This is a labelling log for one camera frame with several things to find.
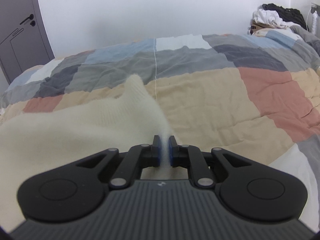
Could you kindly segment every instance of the plaid bedspread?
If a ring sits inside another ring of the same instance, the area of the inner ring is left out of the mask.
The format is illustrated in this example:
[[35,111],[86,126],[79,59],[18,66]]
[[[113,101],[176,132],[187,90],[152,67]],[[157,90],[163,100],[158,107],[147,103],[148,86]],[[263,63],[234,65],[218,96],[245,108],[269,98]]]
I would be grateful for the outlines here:
[[[309,208],[318,211],[320,40],[292,29],[298,35],[186,35],[55,59],[9,86],[1,122],[118,97],[136,73],[181,143],[223,147],[289,172],[308,184]],[[305,223],[316,230],[319,216]]]

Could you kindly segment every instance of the door frame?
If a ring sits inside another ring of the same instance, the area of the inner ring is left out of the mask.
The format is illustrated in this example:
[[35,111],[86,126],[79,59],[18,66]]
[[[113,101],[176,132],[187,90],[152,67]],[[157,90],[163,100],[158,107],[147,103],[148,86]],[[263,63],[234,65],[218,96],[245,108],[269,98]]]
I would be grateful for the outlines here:
[[[51,45],[49,43],[49,39],[48,39],[47,33],[45,31],[45,28],[44,28],[44,24],[43,24],[43,21],[42,21],[42,16],[41,16],[38,0],[32,0],[32,5],[33,5],[34,13],[35,13],[35,20],[37,22],[37,26],[38,26],[38,29],[39,29],[39,32],[40,32],[40,36],[41,36],[42,42],[44,44],[45,50],[47,51],[49,59],[53,60],[54,59],[54,54],[53,54]],[[0,59],[0,65],[1,65],[2,72],[3,72],[7,82],[10,84],[8,75],[7,75],[4,67],[2,66],[1,59]]]

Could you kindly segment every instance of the white sweater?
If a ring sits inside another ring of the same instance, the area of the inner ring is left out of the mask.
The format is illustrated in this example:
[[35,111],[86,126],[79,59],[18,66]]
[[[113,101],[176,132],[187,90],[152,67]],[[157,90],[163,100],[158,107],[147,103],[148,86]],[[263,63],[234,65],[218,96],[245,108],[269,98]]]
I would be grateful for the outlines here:
[[0,225],[14,229],[24,218],[16,201],[27,178],[110,147],[120,152],[160,135],[161,168],[144,170],[142,178],[182,178],[169,165],[170,126],[139,76],[125,83],[123,95],[53,113],[22,114],[0,126]]

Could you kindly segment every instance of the gray door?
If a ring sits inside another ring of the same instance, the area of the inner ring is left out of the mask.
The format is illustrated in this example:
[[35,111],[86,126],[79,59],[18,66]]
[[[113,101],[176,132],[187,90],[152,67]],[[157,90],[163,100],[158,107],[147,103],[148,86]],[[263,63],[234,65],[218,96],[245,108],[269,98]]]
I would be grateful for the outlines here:
[[37,0],[0,0],[0,65],[9,83],[53,58]]

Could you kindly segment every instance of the black door handle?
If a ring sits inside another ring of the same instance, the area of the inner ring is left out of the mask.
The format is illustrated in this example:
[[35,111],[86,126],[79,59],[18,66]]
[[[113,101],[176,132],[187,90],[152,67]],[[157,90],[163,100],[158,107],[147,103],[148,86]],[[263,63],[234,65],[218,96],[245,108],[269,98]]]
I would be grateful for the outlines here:
[[25,19],[20,23],[20,25],[23,24],[24,22],[26,22],[27,20],[32,20],[32,19],[33,19],[33,14],[30,14],[27,18],[25,18]]

